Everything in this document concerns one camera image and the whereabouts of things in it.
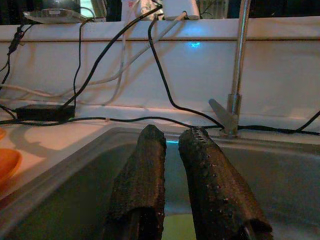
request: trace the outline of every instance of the power adapter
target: power adapter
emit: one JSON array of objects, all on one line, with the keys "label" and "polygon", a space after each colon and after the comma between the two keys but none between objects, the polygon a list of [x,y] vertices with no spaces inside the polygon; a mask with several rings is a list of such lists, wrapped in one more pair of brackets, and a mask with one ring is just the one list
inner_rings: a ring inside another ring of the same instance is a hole
[{"label": "power adapter", "polygon": [[200,19],[196,0],[162,0],[162,4],[166,20],[174,20],[182,12],[186,12],[190,20]]},{"label": "power adapter", "polygon": [[15,109],[19,120],[61,122],[75,117],[75,106],[59,110],[61,105],[32,104]]}]

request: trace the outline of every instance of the chrome faucet pipe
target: chrome faucet pipe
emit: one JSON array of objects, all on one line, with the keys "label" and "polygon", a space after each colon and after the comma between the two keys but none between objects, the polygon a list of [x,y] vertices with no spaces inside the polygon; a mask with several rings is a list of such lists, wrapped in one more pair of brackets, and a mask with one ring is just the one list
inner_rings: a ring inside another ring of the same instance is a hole
[{"label": "chrome faucet pipe", "polygon": [[[239,13],[239,26],[238,26],[238,38],[234,58],[234,69],[233,69],[233,81],[231,94],[228,96],[227,111],[234,116],[234,119],[239,122],[239,114],[241,107],[240,95],[242,72],[244,67],[246,40],[249,22],[251,0],[242,0]],[[238,129],[234,129],[229,132],[229,135],[236,136]]]},{"label": "chrome faucet pipe", "polygon": [[239,13],[238,38],[235,52],[233,82],[231,94],[239,95],[241,88],[241,77],[244,66],[245,48],[248,31],[248,21],[251,0],[242,0]]},{"label": "chrome faucet pipe", "polygon": [[245,58],[250,5],[251,0],[241,1],[232,90],[231,94],[228,96],[227,109],[221,106],[215,99],[209,100],[210,106],[224,126],[224,129],[220,134],[231,138],[237,137],[238,135],[239,114],[242,99],[242,96],[240,95],[240,88]]}]

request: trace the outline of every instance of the sink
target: sink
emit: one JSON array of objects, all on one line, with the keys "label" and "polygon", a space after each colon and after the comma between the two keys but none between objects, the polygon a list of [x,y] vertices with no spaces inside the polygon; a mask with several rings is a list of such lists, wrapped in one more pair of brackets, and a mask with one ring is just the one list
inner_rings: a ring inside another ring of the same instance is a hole
[{"label": "sink", "polygon": [[[140,130],[114,128],[0,201],[0,239],[99,240],[113,180]],[[165,133],[163,240],[195,240],[178,134]],[[251,187],[275,240],[320,236],[320,145],[212,138]]]}]

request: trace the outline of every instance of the faucet lever handle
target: faucet lever handle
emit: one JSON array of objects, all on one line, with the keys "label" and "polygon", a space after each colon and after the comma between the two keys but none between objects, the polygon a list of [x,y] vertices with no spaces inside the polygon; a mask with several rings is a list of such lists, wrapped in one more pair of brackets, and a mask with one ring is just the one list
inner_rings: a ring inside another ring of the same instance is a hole
[{"label": "faucet lever handle", "polygon": [[210,99],[209,104],[227,132],[238,126],[237,120],[234,116],[215,99]]}]

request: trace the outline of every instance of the white backsplash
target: white backsplash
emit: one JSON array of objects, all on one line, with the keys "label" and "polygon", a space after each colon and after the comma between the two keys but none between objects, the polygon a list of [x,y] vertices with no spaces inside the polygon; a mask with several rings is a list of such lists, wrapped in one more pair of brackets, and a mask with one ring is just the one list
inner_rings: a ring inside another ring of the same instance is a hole
[{"label": "white backsplash", "polygon": [[[210,98],[215,98],[224,106],[227,104],[236,41],[214,37],[211,40],[206,37],[193,38],[161,41],[157,43],[156,49],[175,101],[182,106],[211,112],[208,104]],[[282,123],[281,126],[286,127],[291,125],[290,121],[299,124],[305,122],[319,110],[320,41],[313,38],[259,39],[247,42],[241,87],[243,118],[256,118],[259,120],[256,124],[263,124],[264,117],[284,117],[288,123]],[[126,58],[133,56],[146,43],[146,40],[129,40]],[[0,66],[6,62],[8,45],[7,42],[0,43]],[[96,57],[105,46],[106,42],[100,40],[83,43],[78,83],[86,79]],[[92,81],[101,80],[118,71],[120,49],[119,41],[100,62]],[[77,66],[76,41],[27,42],[19,46],[11,58],[11,74],[7,83],[60,93],[72,87]],[[115,82],[88,87],[79,100],[99,105],[112,96],[114,86]],[[22,92],[3,90],[2,97],[12,99],[22,95]],[[120,95],[112,105],[172,108],[151,50],[125,72]],[[319,121],[314,126],[310,129],[319,130]]]}]

